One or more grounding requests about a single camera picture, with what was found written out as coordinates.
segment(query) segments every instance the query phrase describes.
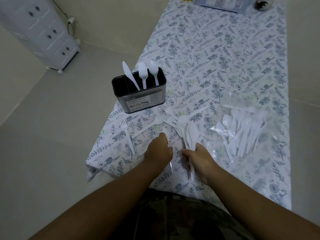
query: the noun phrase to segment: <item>white cabinet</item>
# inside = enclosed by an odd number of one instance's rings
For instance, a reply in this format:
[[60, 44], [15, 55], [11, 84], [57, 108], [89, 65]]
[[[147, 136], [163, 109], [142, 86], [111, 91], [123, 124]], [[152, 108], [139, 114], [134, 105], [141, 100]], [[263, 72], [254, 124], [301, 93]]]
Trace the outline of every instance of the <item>white cabinet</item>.
[[59, 73], [80, 51], [48, 0], [0, 0], [0, 24]]

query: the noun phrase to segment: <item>hand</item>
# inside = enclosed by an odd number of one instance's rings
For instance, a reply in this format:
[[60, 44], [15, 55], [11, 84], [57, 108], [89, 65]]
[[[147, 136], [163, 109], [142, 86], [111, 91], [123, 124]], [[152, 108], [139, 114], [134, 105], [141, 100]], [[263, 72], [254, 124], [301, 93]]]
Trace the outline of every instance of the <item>hand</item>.
[[201, 144], [197, 143], [195, 151], [181, 149], [183, 156], [187, 157], [186, 161], [191, 161], [194, 170], [204, 184], [208, 184], [208, 177], [219, 168], [219, 165], [213, 160], [208, 150]]
[[144, 162], [148, 163], [158, 173], [170, 163], [173, 157], [172, 147], [168, 147], [166, 134], [161, 132], [148, 146], [144, 155]]

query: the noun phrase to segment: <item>clear plastic bag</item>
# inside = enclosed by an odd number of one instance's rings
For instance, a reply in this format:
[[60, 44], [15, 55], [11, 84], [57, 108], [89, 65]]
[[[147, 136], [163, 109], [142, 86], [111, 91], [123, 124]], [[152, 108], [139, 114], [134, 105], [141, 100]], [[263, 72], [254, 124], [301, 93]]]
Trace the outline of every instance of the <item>clear plastic bag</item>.
[[277, 114], [231, 93], [222, 97], [201, 142], [219, 165], [229, 168], [276, 154], [281, 123]]

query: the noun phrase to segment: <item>leaf pattern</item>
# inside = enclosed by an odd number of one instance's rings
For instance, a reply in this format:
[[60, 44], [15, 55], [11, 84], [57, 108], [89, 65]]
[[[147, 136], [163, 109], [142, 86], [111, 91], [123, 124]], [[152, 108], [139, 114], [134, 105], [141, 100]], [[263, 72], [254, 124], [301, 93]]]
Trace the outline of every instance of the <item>leaf pattern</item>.
[[[279, 138], [272, 142], [272, 153], [230, 163], [225, 150], [217, 147], [215, 160], [254, 190], [291, 209], [286, 49], [286, 13], [281, 4], [267, 12], [249, 7], [246, 15], [238, 15], [197, 6], [194, 1], [170, 0], [139, 61], [156, 60], [163, 69], [167, 79], [164, 105], [177, 117], [208, 106], [191, 118], [203, 143], [218, 139], [211, 128], [221, 117], [219, 104], [228, 94], [280, 116], [283, 122]], [[120, 120], [125, 118], [127, 133], [132, 135], [146, 128], [153, 114], [162, 113], [156, 106], [126, 114], [117, 102], [86, 161], [88, 179], [101, 170], [120, 176], [137, 166], [162, 125], [131, 139], [133, 155]], [[173, 173], [167, 166], [150, 187], [217, 204], [219, 199], [207, 185], [190, 181], [180, 157], [183, 140], [173, 132], [169, 143], [174, 147]]]

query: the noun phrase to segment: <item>flower pattern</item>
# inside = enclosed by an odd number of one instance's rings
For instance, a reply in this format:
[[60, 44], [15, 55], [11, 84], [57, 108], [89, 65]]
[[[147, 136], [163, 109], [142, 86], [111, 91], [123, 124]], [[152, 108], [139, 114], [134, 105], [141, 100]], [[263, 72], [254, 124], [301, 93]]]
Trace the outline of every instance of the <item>flower pattern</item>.
[[[193, 1], [170, 0], [156, 25], [140, 60], [156, 60], [167, 78], [166, 102], [176, 116], [195, 114], [202, 142], [218, 139], [212, 131], [219, 103], [225, 94], [249, 100], [282, 117], [280, 137], [272, 153], [230, 163], [223, 147], [214, 159], [238, 179], [262, 195], [291, 209], [289, 159], [289, 112], [285, 8], [274, 5], [267, 12], [248, 8], [245, 15], [197, 6]], [[120, 176], [136, 165], [161, 125], [151, 127], [132, 139], [133, 155], [120, 128], [125, 118], [132, 135], [152, 122], [158, 107], [126, 114], [117, 102], [88, 156], [88, 179], [99, 171]], [[179, 151], [183, 142], [172, 132], [173, 173], [166, 167], [150, 188], [203, 199], [224, 208], [210, 187], [196, 179], [190, 182]]]

